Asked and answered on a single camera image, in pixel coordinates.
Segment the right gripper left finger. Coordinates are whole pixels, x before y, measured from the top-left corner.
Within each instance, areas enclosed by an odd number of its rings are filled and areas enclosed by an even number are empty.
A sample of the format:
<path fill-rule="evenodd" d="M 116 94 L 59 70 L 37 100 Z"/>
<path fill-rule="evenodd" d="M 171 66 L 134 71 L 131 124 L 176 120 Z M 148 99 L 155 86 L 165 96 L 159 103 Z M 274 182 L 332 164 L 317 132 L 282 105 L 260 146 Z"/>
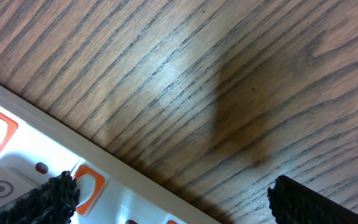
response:
<path fill-rule="evenodd" d="M 0 207 L 0 224 L 66 224 L 80 202 L 80 190 L 68 171 Z"/>

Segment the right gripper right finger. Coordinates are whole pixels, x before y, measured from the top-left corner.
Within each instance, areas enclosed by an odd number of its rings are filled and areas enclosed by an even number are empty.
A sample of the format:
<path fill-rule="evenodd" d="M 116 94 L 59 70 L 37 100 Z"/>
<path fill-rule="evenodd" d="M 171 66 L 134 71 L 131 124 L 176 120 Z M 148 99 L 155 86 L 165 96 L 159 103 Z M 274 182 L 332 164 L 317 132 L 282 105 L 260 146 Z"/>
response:
<path fill-rule="evenodd" d="M 285 175 L 275 179 L 267 197 L 278 224 L 358 224 L 358 214 Z"/>

